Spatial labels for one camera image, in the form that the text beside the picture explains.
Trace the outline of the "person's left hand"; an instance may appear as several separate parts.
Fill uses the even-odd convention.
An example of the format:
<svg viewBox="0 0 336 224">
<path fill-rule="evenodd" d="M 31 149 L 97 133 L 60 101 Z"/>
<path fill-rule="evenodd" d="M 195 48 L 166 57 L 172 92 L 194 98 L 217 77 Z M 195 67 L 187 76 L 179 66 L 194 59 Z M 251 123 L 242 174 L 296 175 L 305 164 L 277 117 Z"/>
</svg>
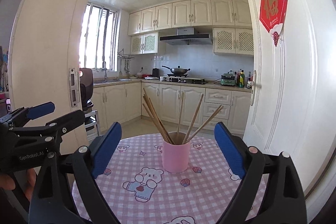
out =
<svg viewBox="0 0 336 224">
<path fill-rule="evenodd" d="M 1 173 L 1 188 L 4 190 L 15 190 L 18 186 L 23 190 L 26 198 L 31 201 L 34 191 L 34 186 L 37 179 L 37 174 L 33 168 L 24 171 L 23 177 L 16 181 L 16 177 Z"/>
</svg>

